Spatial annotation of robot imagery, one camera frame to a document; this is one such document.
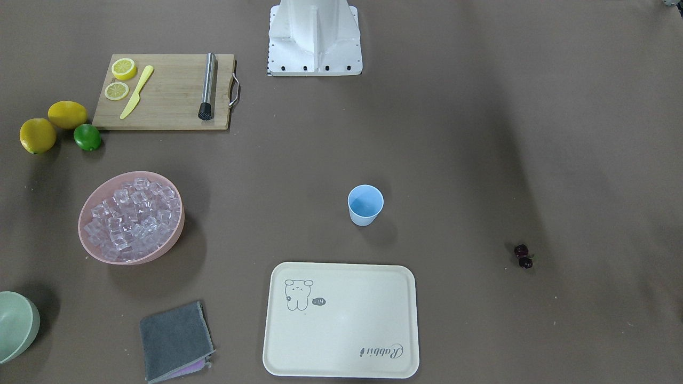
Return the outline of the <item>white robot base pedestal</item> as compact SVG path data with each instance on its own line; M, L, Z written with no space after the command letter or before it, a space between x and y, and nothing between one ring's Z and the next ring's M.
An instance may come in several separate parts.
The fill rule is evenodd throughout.
M359 12L347 1L281 1L269 15L268 75L363 72Z

